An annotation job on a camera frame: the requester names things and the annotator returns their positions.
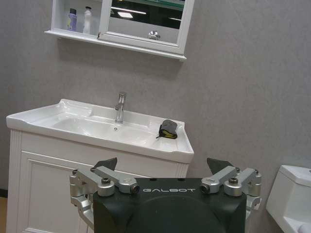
bolt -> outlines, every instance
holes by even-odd
[[[134,185],[131,187],[130,191],[131,191],[131,194],[136,194],[139,192],[139,190],[140,190],[140,187],[138,185]]]
[[[105,183],[110,183],[110,179],[109,178],[102,178],[102,184]]]
[[[238,181],[239,181],[239,180],[238,180],[237,178],[230,178],[230,179],[229,179],[229,183],[230,183],[230,184],[237,184]]]
[[[200,190],[201,190],[202,193],[208,194],[208,193],[209,193],[209,186],[207,186],[207,185],[201,185],[201,186],[200,186]]]

floor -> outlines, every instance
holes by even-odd
[[[7,198],[0,198],[0,233],[5,233]]]

purple bottle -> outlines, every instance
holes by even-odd
[[[70,8],[68,15],[67,30],[75,32],[77,29],[77,10]]]

mirror cabinet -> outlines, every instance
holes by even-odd
[[[52,0],[58,37],[186,60],[194,0]]]

textured wall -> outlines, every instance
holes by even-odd
[[[0,14],[0,187],[7,187],[5,116],[61,98],[186,122],[195,150],[263,174],[252,232],[281,232],[264,205],[281,164],[311,167],[311,1],[197,0],[179,61],[56,39],[50,0],[11,0]]]

